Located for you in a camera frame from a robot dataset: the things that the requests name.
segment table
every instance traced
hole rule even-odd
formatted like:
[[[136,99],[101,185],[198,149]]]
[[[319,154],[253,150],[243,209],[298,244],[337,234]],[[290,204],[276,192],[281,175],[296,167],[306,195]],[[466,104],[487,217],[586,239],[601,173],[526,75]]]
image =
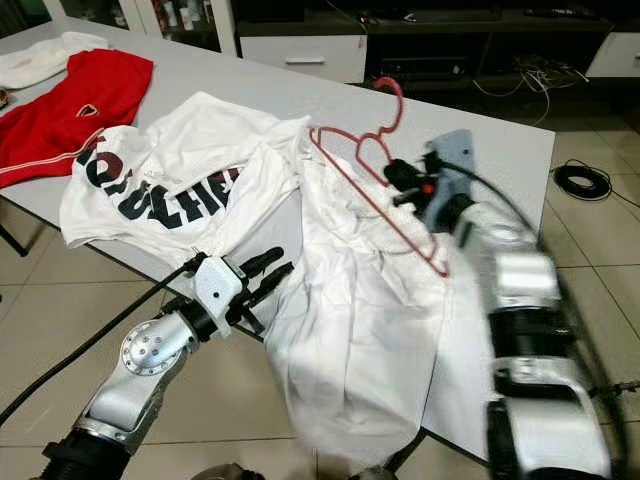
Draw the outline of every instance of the table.
[[[112,48],[155,62],[153,81],[137,118],[141,128],[171,112],[198,90],[282,119],[311,114],[318,125],[335,125],[354,133],[371,130],[372,119],[384,122],[395,111],[396,100],[390,95],[71,18],[0,40],[0,54],[68,30],[100,35],[108,39]],[[35,99],[62,78],[64,73],[14,92],[13,105]],[[554,142],[552,132],[407,100],[402,124],[387,141],[394,156],[415,159],[423,153],[427,140],[459,128],[473,134],[477,173],[497,184],[534,225],[539,225]],[[31,180],[1,189],[0,196],[57,227],[58,206],[67,182],[66,177]],[[490,198],[480,191],[476,196]],[[274,215],[282,215],[286,208],[290,205],[283,204]],[[275,224],[266,222],[256,236],[270,235],[287,243],[287,256],[297,258],[299,232],[282,232],[283,229],[272,228]],[[91,246],[153,280],[160,280],[171,271],[161,259],[131,245],[96,241]],[[232,257],[242,260],[257,253],[260,251],[248,246],[233,252]],[[454,260],[454,290],[459,307],[455,318],[440,332],[422,425],[435,438],[476,459],[485,459],[484,409],[492,395],[489,332],[470,301],[477,296],[472,274],[464,262]],[[190,295],[186,281],[174,282],[171,287]]]

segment black cable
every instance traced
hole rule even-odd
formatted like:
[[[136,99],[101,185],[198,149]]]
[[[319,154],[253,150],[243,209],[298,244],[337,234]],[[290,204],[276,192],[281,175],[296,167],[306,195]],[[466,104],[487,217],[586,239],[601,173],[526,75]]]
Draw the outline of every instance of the black cable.
[[[22,405],[31,395],[33,395],[36,390],[38,390],[41,386],[43,386],[46,382],[51,380],[55,375],[60,373],[66,367],[75,362],[83,353],[89,350],[93,345],[98,343],[105,335],[107,335],[111,330],[117,327],[124,319],[126,319],[129,315],[131,315],[140,305],[149,300],[152,296],[166,287],[172,280],[181,275],[186,271],[195,271],[197,270],[197,266],[202,263],[202,260],[206,257],[205,254],[199,253],[195,258],[187,261],[184,265],[182,265],[175,272],[171,273],[163,280],[155,284],[149,290],[147,290],[140,298],[138,298],[135,302],[125,308],[119,315],[117,315],[113,320],[107,323],[104,327],[98,330],[94,335],[91,336],[86,342],[76,348],[73,352],[67,355],[62,361],[51,367],[47,372],[42,374],[36,381],[34,381],[31,385],[25,388],[20,395],[18,395],[13,402],[9,404],[7,408],[5,408],[2,413],[0,413],[0,428],[5,424],[5,422],[9,419],[9,417]]]
[[[457,165],[439,161],[439,166],[441,168],[446,168],[449,170],[454,170],[456,172],[460,172],[469,178],[481,183],[487,189],[495,193],[504,203],[506,203],[511,210],[518,216],[518,218],[522,221],[522,223],[534,234],[536,230],[533,229],[531,223],[524,216],[524,213],[516,206],[516,204],[507,197],[504,193],[502,193],[498,187],[493,185],[488,180],[476,175],[474,172],[467,170],[466,168],[459,167]],[[548,254],[547,247],[542,239],[542,236],[539,236],[538,240],[538,248]],[[580,339],[584,342],[586,346],[587,352],[590,354],[592,359],[592,366],[596,370],[595,373],[587,367],[586,360],[583,354],[576,350],[576,357],[578,361],[582,364],[583,370],[587,373],[591,383],[593,385],[604,385],[604,387],[597,388],[599,392],[598,398],[603,403],[604,407],[607,410],[609,418],[611,419],[615,434],[617,438],[619,449],[619,460],[616,463],[616,471],[615,477],[616,479],[626,479],[628,477],[628,469],[629,469],[629,439],[626,433],[626,424],[625,424],[625,416],[620,406],[620,402],[618,400],[618,395],[615,394],[615,386],[612,386],[611,381],[609,379],[609,375],[607,374],[606,368],[604,366],[604,362],[600,358],[598,351],[596,350],[595,343],[593,342],[591,335],[589,334],[589,329],[587,327],[587,323],[578,308],[578,304],[571,293],[568,285],[564,281],[564,279],[560,276],[557,276],[558,286],[560,289],[561,298],[563,299],[563,303],[568,307],[570,312],[573,314],[573,317],[576,320],[576,326],[579,328],[579,331],[582,333],[580,335]]]
[[[571,162],[575,162],[578,165],[571,165]],[[564,190],[565,193],[578,200],[595,202],[605,200],[613,194],[630,205],[640,208],[640,204],[613,189],[611,175],[609,175],[609,173],[600,168],[592,167],[582,160],[571,158],[567,160],[564,165],[552,168],[551,172],[553,173],[553,180],[556,184]],[[587,180],[588,184],[583,185],[577,183],[572,180],[573,178],[583,178]]]

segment white cloth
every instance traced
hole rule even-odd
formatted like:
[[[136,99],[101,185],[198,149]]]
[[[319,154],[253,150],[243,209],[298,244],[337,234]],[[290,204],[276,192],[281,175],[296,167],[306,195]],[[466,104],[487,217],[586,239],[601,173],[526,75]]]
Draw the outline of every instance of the white cloth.
[[[146,132],[107,129],[73,164],[65,241],[117,239],[173,266],[193,248],[225,255],[297,188],[289,157],[306,124],[198,92]]]
[[[104,38],[96,35],[65,32],[58,38],[0,55],[0,86],[11,89],[29,87],[64,70],[71,55],[108,46]]]
[[[315,147],[296,159],[304,248],[265,346],[298,434],[382,463],[420,427],[447,288]],[[390,189],[342,167],[428,244],[409,210],[390,205]]]

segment red shirt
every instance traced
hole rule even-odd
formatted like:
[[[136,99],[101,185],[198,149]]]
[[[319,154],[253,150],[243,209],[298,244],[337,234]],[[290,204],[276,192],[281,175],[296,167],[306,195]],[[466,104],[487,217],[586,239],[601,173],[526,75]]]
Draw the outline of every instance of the red shirt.
[[[0,188],[71,174],[75,157],[103,129],[133,121],[152,69],[151,61],[118,50],[70,57],[67,77],[53,90],[0,117]]]

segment white drawer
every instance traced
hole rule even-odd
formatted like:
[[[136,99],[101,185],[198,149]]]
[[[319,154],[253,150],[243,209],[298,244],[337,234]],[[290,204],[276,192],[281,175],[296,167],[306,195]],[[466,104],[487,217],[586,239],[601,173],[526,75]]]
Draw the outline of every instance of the white drawer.
[[[591,62],[587,77],[640,77],[640,33],[610,33]]]
[[[365,35],[241,37],[248,60],[344,83],[364,81]]]

